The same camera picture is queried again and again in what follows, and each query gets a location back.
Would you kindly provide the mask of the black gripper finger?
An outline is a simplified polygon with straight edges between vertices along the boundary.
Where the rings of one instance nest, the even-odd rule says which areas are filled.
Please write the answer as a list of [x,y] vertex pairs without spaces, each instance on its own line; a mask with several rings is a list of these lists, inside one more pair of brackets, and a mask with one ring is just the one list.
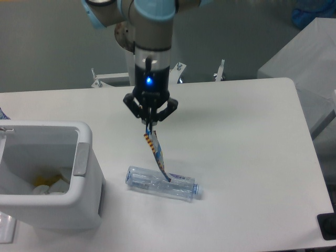
[[142,120],[142,122],[145,124],[146,130],[151,130],[149,108],[137,104],[135,101],[135,97],[132,93],[127,93],[123,98],[123,102],[136,118],[140,118]]
[[152,107],[150,110],[150,130],[153,130],[153,127],[158,122],[162,122],[170,116],[177,109],[178,104],[177,100],[169,98],[167,100],[167,107],[164,110],[157,112],[157,107]]

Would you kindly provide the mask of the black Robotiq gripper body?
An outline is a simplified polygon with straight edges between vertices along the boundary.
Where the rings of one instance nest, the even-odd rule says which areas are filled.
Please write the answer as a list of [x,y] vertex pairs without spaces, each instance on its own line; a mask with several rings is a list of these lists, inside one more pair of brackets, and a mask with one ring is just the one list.
[[147,107],[161,107],[170,97],[169,67],[147,72],[135,65],[135,86],[132,91],[138,102]]

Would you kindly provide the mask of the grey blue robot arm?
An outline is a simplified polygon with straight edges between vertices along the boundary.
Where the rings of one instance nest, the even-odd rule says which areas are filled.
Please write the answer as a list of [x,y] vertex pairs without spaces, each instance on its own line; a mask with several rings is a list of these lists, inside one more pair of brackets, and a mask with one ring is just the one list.
[[174,16],[209,1],[82,1],[95,28],[128,24],[134,89],[123,102],[152,132],[178,106],[168,90]]

